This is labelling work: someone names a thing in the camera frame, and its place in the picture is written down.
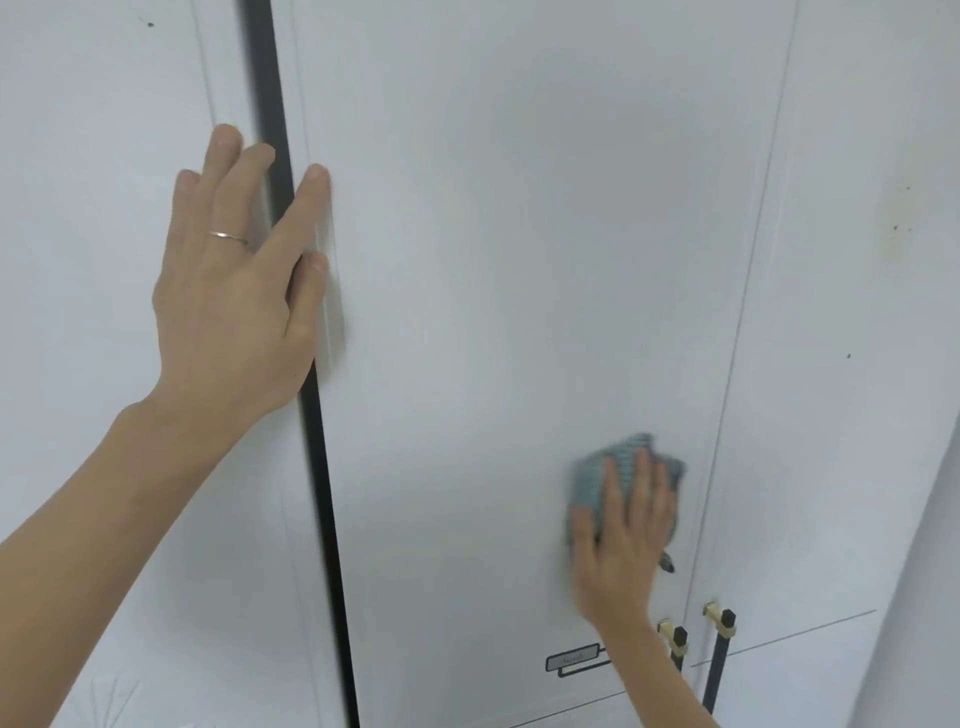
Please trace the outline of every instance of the black door edge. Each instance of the black door edge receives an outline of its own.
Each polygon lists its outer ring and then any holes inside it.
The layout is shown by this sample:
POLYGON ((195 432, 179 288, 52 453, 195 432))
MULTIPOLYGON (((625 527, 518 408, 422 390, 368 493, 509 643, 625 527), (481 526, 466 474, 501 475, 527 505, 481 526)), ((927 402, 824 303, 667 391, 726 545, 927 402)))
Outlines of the black door edge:
MULTIPOLYGON (((270 202, 275 223, 294 199, 293 168, 287 141, 286 118, 283 113, 283 92, 280 86, 279 61, 276 57, 274 17, 270 0, 241 0, 244 40, 253 81, 256 124, 261 138, 276 149, 276 161, 270 168, 270 202)), ((350 728, 360 728, 356 683, 347 629, 347 605, 340 569, 340 550, 330 493, 330 473, 326 464, 324 418, 320 408, 320 385, 316 364, 310 368, 300 388, 300 408, 306 434, 313 494, 317 504, 320 540, 324 548, 326 585, 337 645, 337 661, 343 685, 344 702, 350 728)))

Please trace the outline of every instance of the finger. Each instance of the finger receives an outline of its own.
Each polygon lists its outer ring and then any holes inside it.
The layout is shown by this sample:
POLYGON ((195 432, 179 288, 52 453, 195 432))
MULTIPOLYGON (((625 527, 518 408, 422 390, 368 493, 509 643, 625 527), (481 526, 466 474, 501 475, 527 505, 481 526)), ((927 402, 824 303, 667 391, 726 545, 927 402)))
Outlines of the finger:
POLYGON ((651 546, 663 549, 666 544, 666 534, 670 530, 670 472, 666 463, 659 462, 654 472, 654 494, 650 503, 650 516, 647 529, 651 539, 651 546))
POLYGON ((326 293, 326 255, 309 251, 297 266, 290 288, 290 320, 286 339, 296 347, 303 347, 312 357, 320 337, 321 305, 326 293))
MULTIPOLYGON (((269 144, 254 144, 240 153, 213 193, 210 229, 246 238, 250 226, 250 209, 260 189, 263 176, 274 163, 276 152, 269 144)), ((236 260, 246 252, 239 240, 216 238, 207 246, 207 257, 213 260, 236 260)))
POLYGON ((573 534, 573 573, 587 578, 596 571, 596 543, 593 540, 593 515, 585 505, 570 509, 570 532, 573 534))
POLYGON ((163 250, 163 271, 168 271, 174 265, 174 260, 182 250, 183 237, 190 220, 190 201, 199 181, 200 175, 189 169, 181 169, 177 174, 170 210, 170 227, 167 228, 167 245, 163 250))
POLYGON ((276 285, 286 288, 300 254, 313 241, 329 199, 329 174, 320 164, 311 164, 297 188, 294 201, 255 257, 265 275, 276 285))
POLYGON ((626 523, 623 514, 623 492, 620 490, 620 478, 616 473, 613 458, 603 461, 603 533, 601 545, 615 543, 624 535, 626 523))
POLYGON ((204 170, 190 205, 190 222, 184 241, 185 259, 195 262, 203 254, 209 237, 213 195, 240 156, 242 147, 243 136, 230 124, 214 127, 210 143, 206 147, 204 170))
POLYGON ((646 529, 652 470, 650 450, 638 449, 634 455, 634 490, 630 494, 630 532, 635 539, 642 539, 646 529))

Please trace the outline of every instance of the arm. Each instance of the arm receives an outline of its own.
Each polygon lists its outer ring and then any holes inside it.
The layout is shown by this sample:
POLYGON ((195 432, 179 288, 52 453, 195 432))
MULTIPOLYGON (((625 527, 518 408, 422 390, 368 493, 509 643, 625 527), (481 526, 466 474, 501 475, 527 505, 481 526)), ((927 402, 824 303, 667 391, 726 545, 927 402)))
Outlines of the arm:
POLYGON ((646 728, 718 728, 673 666, 647 618, 657 563, 677 507, 676 496, 667 488, 666 466, 658 463, 654 468, 648 450, 637 452, 629 508, 624 508, 613 463, 608 460, 604 468, 604 531, 599 546, 593 540, 589 509, 575 506, 570 514, 577 606, 604 641, 646 728))
POLYGON ((242 243, 274 152, 214 130, 181 172, 154 295, 161 373, 86 462, 0 545, 0 725, 48 726, 133 581, 220 459, 297 393, 318 340, 326 260, 304 255, 323 168, 256 255, 242 243), (296 266, 289 305, 284 294, 296 266))

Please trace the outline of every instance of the door handle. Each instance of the door handle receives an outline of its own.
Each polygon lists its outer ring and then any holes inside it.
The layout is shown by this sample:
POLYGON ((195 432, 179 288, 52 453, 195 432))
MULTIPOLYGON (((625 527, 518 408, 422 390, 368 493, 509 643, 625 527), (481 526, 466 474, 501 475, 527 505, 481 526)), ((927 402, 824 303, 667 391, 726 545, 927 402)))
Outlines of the door handle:
POLYGON ((717 641, 713 645, 713 659, 710 661, 707 687, 704 690, 704 707, 713 715, 713 705, 720 690, 720 678, 723 677, 724 664, 727 662, 730 640, 736 634, 736 614, 729 609, 721 612, 715 601, 709 601, 704 605, 704 616, 713 622, 717 630, 717 641))
POLYGON ((663 635, 667 644, 670 645, 670 659, 673 660, 673 664, 677 666, 678 670, 683 670, 684 657, 690 649, 690 645, 686 643, 686 630, 682 627, 675 627, 672 621, 664 619, 657 622, 657 631, 663 635))

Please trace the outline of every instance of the silver ring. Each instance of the silver ring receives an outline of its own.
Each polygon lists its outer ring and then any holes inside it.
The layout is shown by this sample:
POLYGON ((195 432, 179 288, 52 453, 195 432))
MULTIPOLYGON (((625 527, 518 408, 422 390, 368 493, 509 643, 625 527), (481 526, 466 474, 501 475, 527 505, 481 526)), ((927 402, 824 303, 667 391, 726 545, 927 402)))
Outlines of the silver ring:
POLYGON ((215 235, 215 236, 217 236, 217 237, 225 237, 225 238, 228 238, 228 239, 230 239, 230 240, 239 240, 239 241, 240 241, 241 243, 243 243, 244 245, 247 244, 247 238, 245 238, 245 237, 237 237, 236 235, 231 235, 229 232, 207 231, 206 234, 208 234, 208 235, 215 235))

